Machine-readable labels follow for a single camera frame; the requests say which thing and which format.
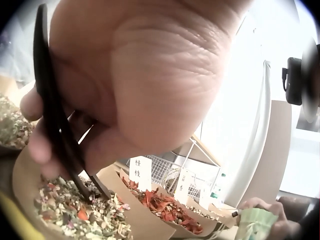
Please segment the dried herbs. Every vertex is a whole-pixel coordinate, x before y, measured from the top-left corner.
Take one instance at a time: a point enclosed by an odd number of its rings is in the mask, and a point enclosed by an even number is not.
[[[23,117],[20,109],[0,93],[0,145],[24,148],[33,128],[34,124]]]
[[[151,192],[148,190],[142,192],[138,190],[138,183],[133,181],[128,183],[124,177],[122,181],[144,206],[163,221],[181,225],[193,234],[200,234],[203,231],[200,224],[188,216],[186,211],[177,205],[173,197],[164,196],[163,194],[158,195],[159,189]]]
[[[119,196],[111,191],[108,201],[100,196],[90,180],[81,180],[91,191],[92,204],[87,204],[73,181],[58,178],[44,181],[34,199],[37,214],[51,229],[75,239],[132,240],[124,210],[129,210]]]
[[[208,219],[211,219],[211,220],[218,220],[218,219],[219,219],[219,217],[214,218],[214,217],[212,217],[212,216],[210,216],[210,215],[208,215],[208,214],[204,214],[201,210],[196,209],[195,207],[187,207],[187,206],[186,206],[186,208],[187,208],[187,209],[190,209],[191,211],[199,214],[200,216],[202,216],[202,217],[204,217],[204,218],[208,218]]]

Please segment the green cloth pouch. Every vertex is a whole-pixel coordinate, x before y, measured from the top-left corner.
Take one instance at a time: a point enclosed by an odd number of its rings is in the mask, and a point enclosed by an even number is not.
[[[265,240],[277,220],[278,216],[264,209],[244,209],[241,212],[235,240]]]

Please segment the brown paper tray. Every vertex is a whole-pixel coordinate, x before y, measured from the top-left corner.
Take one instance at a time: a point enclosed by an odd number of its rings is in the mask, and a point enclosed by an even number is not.
[[[121,169],[120,170],[120,180],[122,179],[122,177],[124,177],[126,180],[129,180],[129,176]],[[167,191],[165,189],[163,189],[160,185],[157,184],[152,184],[152,190],[155,190],[156,188],[159,188],[158,193],[159,194],[164,194],[166,196],[170,196]],[[177,202],[177,205],[179,207],[181,207],[182,209],[184,209],[187,214],[192,217],[193,219],[195,219],[197,222],[200,223],[200,225],[203,228],[203,232],[195,235],[193,233],[191,233],[190,231],[186,230],[183,226],[174,224],[174,223],[170,223],[170,222],[165,222],[166,224],[168,224],[169,226],[171,226],[172,228],[174,228],[176,231],[173,234],[173,238],[201,238],[201,237],[208,237],[209,235],[212,234],[212,232],[216,229],[217,226],[217,221],[215,220],[210,220],[208,218],[204,218],[202,216],[200,216],[199,214],[187,209],[184,205],[180,204],[179,202]]]
[[[113,166],[104,169],[105,174],[101,181],[107,188],[116,192],[119,197],[130,206],[130,210],[125,211],[126,221],[130,224],[134,240],[168,240],[175,230],[159,219],[144,218],[150,213],[137,200],[130,191],[120,181]],[[20,204],[24,214],[30,223],[39,230],[47,240],[70,239],[57,231],[47,228],[43,222],[37,218],[34,211],[33,199],[38,195],[40,184],[40,167],[30,158],[27,148],[25,148],[16,160],[13,168],[12,186],[14,195]]]
[[[203,207],[201,207],[191,197],[188,197],[186,205],[188,207],[194,207],[195,209],[198,209],[201,212],[203,212],[204,214],[207,214],[211,217],[214,217],[214,218],[219,217],[219,222],[224,224],[227,228],[232,228],[234,225],[236,225],[236,218],[232,217],[231,212],[223,212],[217,208],[216,209],[212,208],[213,210],[211,210],[211,211],[213,211],[213,212],[210,212],[208,210],[205,210]]]

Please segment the orange dried petal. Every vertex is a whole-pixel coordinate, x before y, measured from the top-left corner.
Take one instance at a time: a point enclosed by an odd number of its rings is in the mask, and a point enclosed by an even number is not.
[[[82,210],[78,212],[78,218],[85,221],[89,219],[87,213]]]

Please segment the hand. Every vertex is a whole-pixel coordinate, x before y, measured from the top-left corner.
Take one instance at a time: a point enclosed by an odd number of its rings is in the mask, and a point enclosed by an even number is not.
[[[121,158],[173,150],[196,130],[222,79],[250,0],[62,0],[50,52],[66,116],[94,174]],[[21,101],[42,116],[36,89]],[[28,149],[48,178],[66,176],[42,120]]]
[[[261,208],[272,212],[275,216],[279,216],[270,230],[270,235],[266,240],[283,240],[288,235],[299,231],[300,225],[296,222],[288,221],[284,213],[282,203],[275,202],[274,204],[267,204],[260,198],[254,197],[245,201],[239,206],[239,209]]]

